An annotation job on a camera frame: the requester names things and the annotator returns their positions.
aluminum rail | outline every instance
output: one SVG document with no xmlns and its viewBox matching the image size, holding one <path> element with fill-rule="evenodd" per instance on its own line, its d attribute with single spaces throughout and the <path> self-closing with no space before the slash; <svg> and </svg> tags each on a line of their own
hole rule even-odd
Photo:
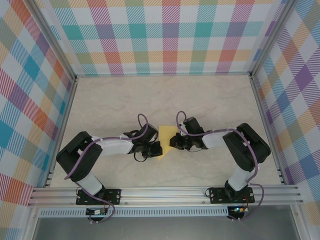
<svg viewBox="0 0 320 240">
<path fill-rule="evenodd" d="M 195 206 L 236 206 L 235 203 L 210 204 L 205 191 L 210 186 L 183 187 L 122 187 L 121 207 L 195 207 Z M 255 197 L 255 206 L 259 203 L 262 191 L 251 186 Z M 302 196 L 296 185 L 264 185 L 264 206 L 300 205 Z M 32 208 L 72 208 L 76 205 L 76 187 L 35 188 L 29 201 Z"/>
</svg>

yellow sponge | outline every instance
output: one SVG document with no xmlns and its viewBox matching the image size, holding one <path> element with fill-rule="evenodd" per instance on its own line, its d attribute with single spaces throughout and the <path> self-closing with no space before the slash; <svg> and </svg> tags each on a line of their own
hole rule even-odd
<svg viewBox="0 0 320 240">
<path fill-rule="evenodd" d="M 164 155 L 166 155 L 172 149 L 170 146 L 170 139 L 176 135 L 177 130 L 177 126 L 159 126 L 159 141 L 162 147 L 162 155 L 158 156 L 158 160 L 161 160 Z"/>
</svg>

colorful plaid backdrop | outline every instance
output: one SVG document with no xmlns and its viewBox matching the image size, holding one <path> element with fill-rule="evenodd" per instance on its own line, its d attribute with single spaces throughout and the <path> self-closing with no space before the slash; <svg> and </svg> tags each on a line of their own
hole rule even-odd
<svg viewBox="0 0 320 240">
<path fill-rule="evenodd" d="M 71 80 L 22 0 L 0 0 L 0 239 L 14 240 L 40 187 Z"/>
<path fill-rule="evenodd" d="M 320 236 L 320 0 L 299 1 L 256 83 L 285 173 Z"/>
<path fill-rule="evenodd" d="M 285 0 L 37 2 L 75 72 L 100 75 L 248 72 Z"/>
</svg>

purple cable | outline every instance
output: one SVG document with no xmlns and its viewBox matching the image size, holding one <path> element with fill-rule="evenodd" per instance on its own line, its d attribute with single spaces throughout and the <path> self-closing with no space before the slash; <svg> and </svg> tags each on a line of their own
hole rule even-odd
<svg viewBox="0 0 320 240">
<path fill-rule="evenodd" d="M 178 113 L 176 114 L 176 117 L 175 117 L 175 121 L 176 121 L 176 125 L 177 125 L 178 129 L 181 132 L 183 132 L 184 134 L 186 134 L 186 135 L 189 135 L 189 136 L 192 136 L 192 137 L 199 137 L 199 136 L 204 136 L 204 135 L 208 135 L 208 134 L 212 134 L 212 133 L 235 132 L 245 142 L 246 146 L 248 147 L 248 149 L 249 149 L 249 151 L 250 151 L 250 153 L 252 155 L 253 161 L 254 161 L 254 173 L 253 173 L 253 175 L 251 177 L 249 177 L 249 179 L 246 182 L 248 183 L 248 185 L 259 186 L 261 188 L 261 190 L 262 190 L 262 195 L 261 195 L 261 199 L 260 199 L 259 204 L 256 206 L 256 208 L 253 210 L 253 212 L 250 215 L 245 216 L 245 217 L 242 218 L 242 220 L 247 219 L 249 216 L 251 216 L 260 207 L 260 205 L 262 204 L 262 201 L 264 200 L 264 197 L 265 197 L 265 190 L 264 190 L 264 187 L 262 185 L 260 185 L 258 183 L 249 183 L 258 174 L 258 160 L 257 160 L 256 154 L 255 154 L 254 150 L 252 149 L 250 143 L 248 142 L 248 140 L 245 138 L 245 136 L 241 132 L 239 132 L 237 129 L 234 129 L 234 128 L 225 128 L 225 129 L 207 131 L 207 132 L 199 133 L 199 134 L 190 134 L 190 133 L 184 131 L 180 127 L 178 118 L 179 118 L 179 114 L 181 114 L 181 113 L 184 115 L 184 120 L 187 119 L 187 115 L 186 115 L 186 113 L 184 111 L 178 111 Z"/>
<path fill-rule="evenodd" d="M 139 118 L 140 116 L 144 117 L 144 119 L 145 119 L 145 124 L 146 124 L 146 127 L 145 127 L 145 129 L 144 129 L 144 131 L 143 131 L 143 133 L 142 133 L 141 135 L 135 136 L 135 137 L 131 137 L 131 138 L 130 138 L 130 137 L 119 137 L 119 136 L 107 136 L 107 137 L 98 138 L 98 139 L 92 141 L 92 142 L 91 142 L 88 146 L 86 146 L 86 148 L 83 150 L 83 152 L 81 153 L 80 157 L 78 158 L 78 160 L 77 160 L 76 163 L 74 164 L 74 166 L 73 166 L 73 168 L 71 169 L 71 171 L 66 175 L 66 177 L 64 178 L 64 180 L 67 180 L 67 179 L 70 178 L 70 176 L 71 176 L 71 175 L 75 172 L 75 170 L 77 169 L 78 165 L 80 164 L 82 158 L 84 157 L 84 155 L 86 154 L 86 152 L 88 151 L 88 149 L 89 149 L 93 144 L 95 144 L 95 143 L 97 143 L 97 142 L 100 142 L 101 139 L 102 139 L 102 140 L 110 140 L 110 139 L 136 140 L 136 139 L 141 138 L 143 135 L 145 135 L 146 132 L 147 132 L 147 130 L 148 130 L 148 123 L 149 123 L 149 122 L 148 122 L 147 117 L 146 117 L 144 114 L 139 113 L 139 114 L 138 114 L 138 122 L 139 122 L 139 125 L 140 125 L 140 126 L 141 126 L 141 122 L 140 122 L 140 118 Z"/>
<path fill-rule="evenodd" d="M 89 216 L 89 220 L 91 221 L 91 223 L 95 223 L 95 224 L 103 223 L 103 222 L 109 220 L 109 219 L 115 214 L 116 208 L 115 208 L 115 205 L 113 205 L 111 202 L 109 202 L 109 201 L 107 201 L 107 200 L 103 200 L 103 199 L 98 198 L 98 197 L 96 197 L 96 196 L 93 196 L 93 195 L 90 194 L 87 190 L 85 190 L 83 187 L 81 187 L 81 189 L 82 189 L 82 191 L 84 191 L 84 193 L 87 194 L 89 197 L 91 197 L 91 198 L 93 198 L 93 199 L 95 199 L 95 200 L 98 200 L 98 201 L 100 201 L 100 202 L 103 202 L 103 203 L 105 203 L 105 204 L 108 204 L 108 205 L 110 205 L 110 206 L 113 208 L 113 211 L 112 211 L 111 215 L 103 218 L 103 219 L 100 220 L 100 221 L 93 221 L 93 220 L 91 219 L 91 215 L 90 215 L 90 216 Z"/>
</svg>

